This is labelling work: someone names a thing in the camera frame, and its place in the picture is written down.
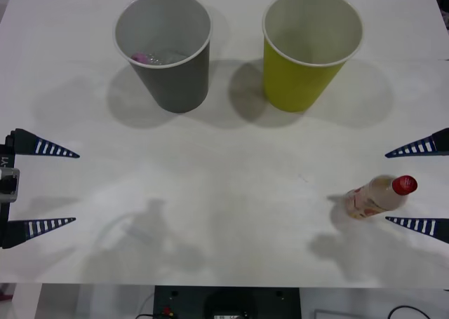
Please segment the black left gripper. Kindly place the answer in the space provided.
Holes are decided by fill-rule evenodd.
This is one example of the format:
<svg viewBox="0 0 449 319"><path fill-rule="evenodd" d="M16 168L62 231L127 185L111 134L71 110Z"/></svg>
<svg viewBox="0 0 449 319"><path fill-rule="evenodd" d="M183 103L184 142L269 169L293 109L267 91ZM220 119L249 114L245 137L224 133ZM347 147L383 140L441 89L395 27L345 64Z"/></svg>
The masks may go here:
<svg viewBox="0 0 449 319"><path fill-rule="evenodd" d="M8 221L10 204L16 198L15 153L26 156L80 158L77 153L23 129L14 130L1 144L1 247L12 248L76 221L75 217Z"/></svg>

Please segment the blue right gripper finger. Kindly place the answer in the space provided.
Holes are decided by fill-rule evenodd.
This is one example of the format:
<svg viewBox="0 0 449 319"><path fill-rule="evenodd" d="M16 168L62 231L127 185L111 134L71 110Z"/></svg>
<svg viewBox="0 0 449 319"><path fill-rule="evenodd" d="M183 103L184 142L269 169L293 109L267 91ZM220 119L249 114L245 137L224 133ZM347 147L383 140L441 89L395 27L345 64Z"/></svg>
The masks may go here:
<svg viewBox="0 0 449 319"><path fill-rule="evenodd" d="M421 233L444 243L449 243L449 219L385 217L393 224Z"/></svg>
<svg viewBox="0 0 449 319"><path fill-rule="evenodd" d="M386 153L386 158L400 158L411 156L447 156L448 155L448 131L442 129L423 139L403 145Z"/></svg>

